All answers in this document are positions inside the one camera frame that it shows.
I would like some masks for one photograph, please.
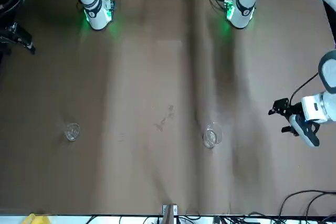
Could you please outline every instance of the transparent cup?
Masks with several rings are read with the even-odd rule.
[[[68,123],[64,130],[64,135],[67,140],[73,142],[78,139],[80,133],[80,126],[78,123]]]
[[[222,141],[222,135],[222,127],[216,122],[211,123],[203,134],[204,146],[212,149],[216,144],[219,144]]]

